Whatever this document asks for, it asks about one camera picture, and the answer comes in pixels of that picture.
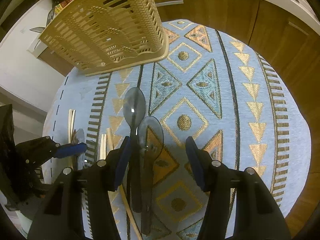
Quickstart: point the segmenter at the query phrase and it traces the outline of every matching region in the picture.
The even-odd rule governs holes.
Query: teal triangle
[[[220,88],[214,59],[210,59],[189,80],[187,86],[219,119],[222,118]]]
[[[163,103],[182,86],[161,63],[153,65],[149,115],[152,115]]]
[[[177,232],[177,236],[181,240],[196,240],[202,225],[203,218],[188,226],[187,228]]]
[[[156,240],[170,235],[172,231],[153,213],[149,235],[142,235],[144,240]]]

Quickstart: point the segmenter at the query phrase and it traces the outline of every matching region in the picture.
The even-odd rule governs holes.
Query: round table
[[[229,168],[253,167],[286,216],[304,187],[311,156],[308,125],[286,86],[262,56],[225,33],[188,20],[163,26],[170,52],[161,62],[91,77],[74,68],[56,94],[43,135],[66,144],[68,111],[75,109],[74,128],[84,129],[85,158],[93,164],[106,128],[112,129],[115,147],[129,135],[123,99],[138,86],[146,115],[155,116],[164,130],[164,148],[154,163],[152,229],[143,239],[197,237],[208,195],[193,179],[184,149],[188,136]],[[45,182],[52,183],[66,166],[65,159],[45,163]],[[132,226],[127,235],[121,195],[109,197],[121,239],[137,239]],[[233,207],[235,198],[231,190]],[[140,227],[140,214],[133,215]],[[226,236],[233,234],[234,220],[232,208]]]

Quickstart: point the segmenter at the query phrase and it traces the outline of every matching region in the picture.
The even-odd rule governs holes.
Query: gold dot
[[[177,125],[180,130],[182,131],[188,131],[191,127],[191,119],[186,114],[182,114],[179,116],[177,120]]]
[[[186,202],[181,198],[175,198],[171,201],[171,207],[176,212],[182,211],[186,205]]]
[[[188,52],[186,52],[186,51],[181,51],[181,52],[179,52],[179,54],[178,54],[178,59],[180,59],[180,60],[186,60],[186,59],[188,59],[188,58],[189,58]]]

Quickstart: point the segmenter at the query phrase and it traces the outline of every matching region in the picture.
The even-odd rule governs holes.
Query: beige basket
[[[73,0],[40,40],[85,75],[160,61],[169,51],[154,0]]]

